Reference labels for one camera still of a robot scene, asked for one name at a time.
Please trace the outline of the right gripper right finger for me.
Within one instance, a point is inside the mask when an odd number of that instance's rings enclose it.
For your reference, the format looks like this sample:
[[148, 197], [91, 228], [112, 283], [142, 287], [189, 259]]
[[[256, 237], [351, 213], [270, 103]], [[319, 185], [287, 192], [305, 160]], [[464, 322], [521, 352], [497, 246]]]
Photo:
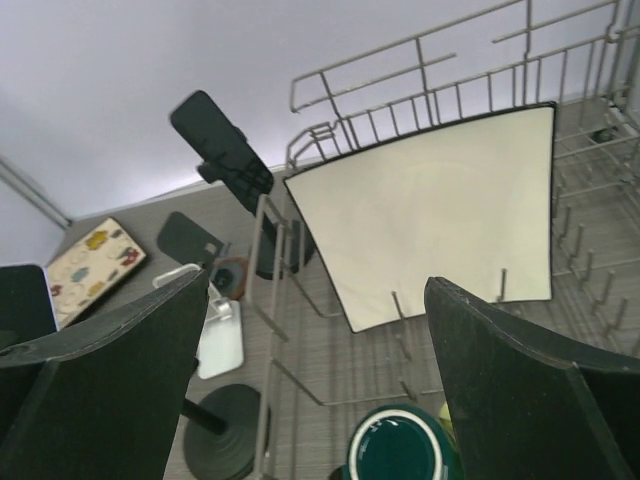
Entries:
[[443, 277], [427, 280], [424, 304], [466, 478], [638, 478], [638, 359]]

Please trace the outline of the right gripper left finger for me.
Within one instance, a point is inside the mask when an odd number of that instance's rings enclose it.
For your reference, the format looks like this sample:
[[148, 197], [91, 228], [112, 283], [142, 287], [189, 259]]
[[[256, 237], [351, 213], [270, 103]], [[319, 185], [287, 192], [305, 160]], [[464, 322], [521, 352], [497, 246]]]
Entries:
[[1, 353], [5, 479], [159, 479], [208, 302], [204, 272]]

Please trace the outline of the wooden-base grey phone stand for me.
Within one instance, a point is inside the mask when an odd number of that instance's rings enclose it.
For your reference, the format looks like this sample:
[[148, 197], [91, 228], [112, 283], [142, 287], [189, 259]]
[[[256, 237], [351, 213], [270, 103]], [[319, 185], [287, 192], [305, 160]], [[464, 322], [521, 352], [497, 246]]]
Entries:
[[236, 301], [244, 296], [248, 259], [230, 256], [230, 243], [224, 243], [185, 214], [178, 211], [169, 214], [156, 244], [179, 264], [196, 264], [206, 270], [222, 296]]

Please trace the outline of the black round-base stand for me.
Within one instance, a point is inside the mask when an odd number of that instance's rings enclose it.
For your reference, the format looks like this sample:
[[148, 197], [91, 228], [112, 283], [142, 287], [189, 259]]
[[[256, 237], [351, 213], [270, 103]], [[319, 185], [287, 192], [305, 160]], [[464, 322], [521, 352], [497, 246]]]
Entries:
[[183, 454], [197, 479], [244, 479], [254, 469], [261, 395], [246, 384], [224, 385], [196, 403], [183, 401]]

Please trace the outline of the purple-cased phone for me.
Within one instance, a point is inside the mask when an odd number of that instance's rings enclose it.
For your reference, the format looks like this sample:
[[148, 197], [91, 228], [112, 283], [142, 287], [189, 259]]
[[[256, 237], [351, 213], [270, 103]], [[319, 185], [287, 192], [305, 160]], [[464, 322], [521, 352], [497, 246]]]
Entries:
[[1, 349], [58, 331], [44, 270], [35, 264], [1, 267]]

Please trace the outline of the white folding phone stand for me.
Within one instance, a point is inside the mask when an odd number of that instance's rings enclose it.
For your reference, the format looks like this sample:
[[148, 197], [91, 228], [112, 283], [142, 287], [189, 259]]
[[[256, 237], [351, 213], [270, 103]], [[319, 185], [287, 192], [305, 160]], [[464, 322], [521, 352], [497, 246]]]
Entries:
[[197, 376], [209, 380], [244, 363], [241, 306], [234, 293], [241, 286], [240, 267], [214, 265], [208, 287], [209, 303], [196, 354]]

